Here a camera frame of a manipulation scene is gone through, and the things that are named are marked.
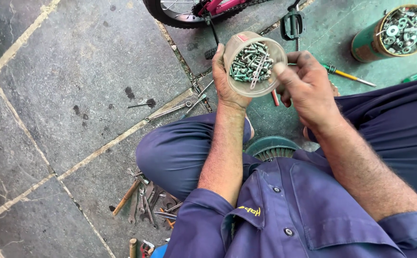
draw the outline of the foot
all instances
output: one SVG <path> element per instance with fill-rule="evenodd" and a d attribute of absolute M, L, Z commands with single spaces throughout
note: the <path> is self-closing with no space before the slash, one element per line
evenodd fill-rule
<path fill-rule="evenodd" d="M 248 123 L 250 124 L 250 129 L 251 129 L 251 136 L 250 136 L 250 140 L 255 136 L 255 130 L 253 129 L 253 126 L 251 125 L 250 119 L 248 119 L 248 116 L 245 114 L 245 118 L 246 120 L 248 120 Z"/>
<path fill-rule="evenodd" d="M 339 97 L 340 96 L 339 89 L 334 85 L 334 83 L 331 83 L 331 88 L 333 90 L 333 96 L 334 97 Z M 304 138 L 306 138 L 308 141 L 310 141 L 309 133 L 307 132 L 307 126 L 304 126 L 304 131 L 302 132 L 302 134 L 304 135 Z"/>

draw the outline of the blue work shirt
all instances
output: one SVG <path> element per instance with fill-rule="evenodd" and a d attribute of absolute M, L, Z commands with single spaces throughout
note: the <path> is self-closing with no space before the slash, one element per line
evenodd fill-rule
<path fill-rule="evenodd" d="M 316 155 L 298 150 L 252 169 L 236 208 L 192 191 L 164 257 L 417 258 L 417 212 L 376 222 Z"/>

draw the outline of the man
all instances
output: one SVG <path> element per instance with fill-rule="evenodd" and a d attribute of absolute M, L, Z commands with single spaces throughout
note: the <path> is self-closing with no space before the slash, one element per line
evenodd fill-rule
<path fill-rule="evenodd" d="M 417 258 L 417 193 L 395 174 L 417 190 L 417 82 L 336 103 L 316 59 L 289 53 L 296 66 L 274 66 L 281 101 L 292 98 L 321 148 L 261 162 L 242 153 L 251 99 L 227 84 L 223 53 L 212 64 L 217 113 L 137 147 L 142 172 L 185 201 L 165 257 Z"/>

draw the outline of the bicycle wheel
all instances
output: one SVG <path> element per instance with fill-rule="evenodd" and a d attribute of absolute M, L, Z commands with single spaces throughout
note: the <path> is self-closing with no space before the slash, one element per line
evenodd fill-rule
<path fill-rule="evenodd" d="M 195 5 L 199 5 L 199 1 L 197 0 L 143 0 L 143 3 L 148 9 L 148 12 L 156 20 L 165 25 L 177 28 L 198 28 L 206 26 L 204 19 L 199 17 L 197 13 L 193 13 L 198 7 L 195 7 Z M 211 19 L 214 23 L 225 21 L 242 10 L 226 11 L 214 15 Z"/>

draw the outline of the hand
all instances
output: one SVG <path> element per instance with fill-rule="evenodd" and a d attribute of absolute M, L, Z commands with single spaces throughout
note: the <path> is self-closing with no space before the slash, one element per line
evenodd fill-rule
<path fill-rule="evenodd" d="M 314 133 L 330 132 L 344 120 L 326 69 L 308 51 L 291 52 L 287 57 L 289 63 L 297 65 L 277 63 L 273 67 L 281 83 L 277 88 L 281 101 L 289 108 L 292 98 L 301 122 Z"/>
<path fill-rule="evenodd" d="M 228 84 L 228 74 L 223 65 L 224 45 L 218 44 L 218 50 L 211 60 L 213 70 L 213 80 L 215 81 L 216 91 L 218 92 L 219 104 L 225 104 L 234 108 L 245 110 L 251 102 L 251 98 L 244 97 L 235 92 Z"/>

